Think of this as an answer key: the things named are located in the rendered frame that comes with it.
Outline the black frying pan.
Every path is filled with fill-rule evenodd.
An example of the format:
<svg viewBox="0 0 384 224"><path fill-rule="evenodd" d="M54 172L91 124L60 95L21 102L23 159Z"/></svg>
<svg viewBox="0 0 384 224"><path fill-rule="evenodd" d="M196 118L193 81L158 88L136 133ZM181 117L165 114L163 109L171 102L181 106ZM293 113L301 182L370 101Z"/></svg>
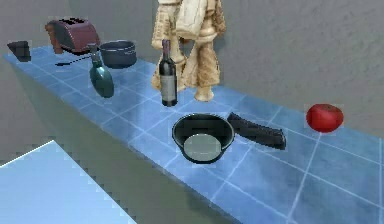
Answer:
<svg viewBox="0 0 384 224"><path fill-rule="evenodd" d="M235 135L270 148L286 148L281 129L253 123L233 112L226 119L214 114L189 114L172 127L172 138L182 155L195 164L218 161L233 143Z"/></svg>

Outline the dark wine bottle grey label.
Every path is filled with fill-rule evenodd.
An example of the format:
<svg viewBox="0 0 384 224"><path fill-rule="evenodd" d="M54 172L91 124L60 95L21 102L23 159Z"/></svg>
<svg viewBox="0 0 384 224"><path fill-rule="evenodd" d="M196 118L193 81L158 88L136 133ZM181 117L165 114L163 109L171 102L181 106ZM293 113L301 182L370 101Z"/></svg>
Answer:
<svg viewBox="0 0 384 224"><path fill-rule="evenodd" d="M177 76L176 65L172 60L171 44L169 40L162 41L162 59L159 64L160 92L162 104L172 107L177 104Z"/></svg>

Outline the beige carved statue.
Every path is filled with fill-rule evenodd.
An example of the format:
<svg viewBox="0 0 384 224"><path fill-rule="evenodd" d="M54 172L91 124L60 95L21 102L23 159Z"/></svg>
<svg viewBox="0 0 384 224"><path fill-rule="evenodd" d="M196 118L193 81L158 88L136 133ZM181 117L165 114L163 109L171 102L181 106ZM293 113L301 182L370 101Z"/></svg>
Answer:
<svg viewBox="0 0 384 224"><path fill-rule="evenodd" d="M221 0L157 0L151 45L169 39L176 64L177 90L195 88L195 99L209 102L220 83L214 40L226 31Z"/></svg>

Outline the dark grey cooking pot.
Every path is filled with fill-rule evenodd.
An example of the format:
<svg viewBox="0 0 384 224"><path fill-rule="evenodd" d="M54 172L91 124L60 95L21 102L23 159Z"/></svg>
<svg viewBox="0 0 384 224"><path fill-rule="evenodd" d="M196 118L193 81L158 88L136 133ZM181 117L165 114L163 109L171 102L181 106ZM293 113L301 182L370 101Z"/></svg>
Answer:
<svg viewBox="0 0 384 224"><path fill-rule="evenodd" d="M104 65L112 69L131 67L137 61L136 45L128 40L105 42L99 46Z"/></svg>

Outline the green round glass bottle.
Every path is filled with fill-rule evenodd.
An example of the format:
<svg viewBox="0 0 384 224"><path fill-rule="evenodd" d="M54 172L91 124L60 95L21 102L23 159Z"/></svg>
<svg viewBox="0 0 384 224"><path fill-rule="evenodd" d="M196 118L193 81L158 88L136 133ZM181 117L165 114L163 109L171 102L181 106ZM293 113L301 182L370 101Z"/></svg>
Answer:
<svg viewBox="0 0 384 224"><path fill-rule="evenodd" d="M98 53L96 43L88 44L92 67L89 70L89 78L95 91L103 98L111 98L114 95L114 82L112 75L103 65Z"/></svg>

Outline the black thin utensil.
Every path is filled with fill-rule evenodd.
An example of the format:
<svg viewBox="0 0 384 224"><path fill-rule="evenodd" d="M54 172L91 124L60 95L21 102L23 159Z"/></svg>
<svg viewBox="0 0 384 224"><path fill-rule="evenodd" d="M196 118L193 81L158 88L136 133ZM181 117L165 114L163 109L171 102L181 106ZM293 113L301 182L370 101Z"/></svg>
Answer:
<svg viewBox="0 0 384 224"><path fill-rule="evenodd" d="M56 63L55 65L56 66L67 66L67 65L71 65L72 63L75 63L75 62L78 62L78 61L81 61L81 60L84 60L84 59L87 59L87 58L90 58L91 56L85 56L85 57L81 57L81 58L78 58L78 59L75 59L75 60L72 60L72 61L69 61L69 62L58 62Z"/></svg>

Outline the red tomato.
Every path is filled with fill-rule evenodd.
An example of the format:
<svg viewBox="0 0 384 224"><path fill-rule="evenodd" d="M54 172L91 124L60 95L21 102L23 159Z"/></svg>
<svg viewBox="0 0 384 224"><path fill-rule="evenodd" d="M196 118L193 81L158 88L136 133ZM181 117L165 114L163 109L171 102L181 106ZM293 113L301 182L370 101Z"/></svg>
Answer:
<svg viewBox="0 0 384 224"><path fill-rule="evenodd" d="M307 124L320 133L330 133L344 122L342 110L331 104L314 104L306 113Z"/></svg>

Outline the dark red toaster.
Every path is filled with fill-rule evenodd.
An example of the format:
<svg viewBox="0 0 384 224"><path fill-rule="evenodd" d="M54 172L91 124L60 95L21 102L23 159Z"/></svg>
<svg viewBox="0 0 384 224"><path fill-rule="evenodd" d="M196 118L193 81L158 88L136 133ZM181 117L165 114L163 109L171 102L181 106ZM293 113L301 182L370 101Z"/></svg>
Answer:
<svg viewBox="0 0 384 224"><path fill-rule="evenodd" d="M54 53L64 50L73 54L88 52L89 44L100 44L94 25L87 19L71 17L49 21L45 25Z"/></svg>

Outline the small black box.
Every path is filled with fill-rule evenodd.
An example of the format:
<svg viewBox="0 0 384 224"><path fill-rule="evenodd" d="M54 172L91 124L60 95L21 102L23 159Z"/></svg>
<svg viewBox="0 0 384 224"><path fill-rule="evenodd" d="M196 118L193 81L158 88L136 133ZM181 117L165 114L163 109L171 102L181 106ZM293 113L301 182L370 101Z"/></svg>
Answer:
<svg viewBox="0 0 384 224"><path fill-rule="evenodd" d="M8 48L20 62L31 60L30 48L27 41L16 41L7 44Z"/></svg>

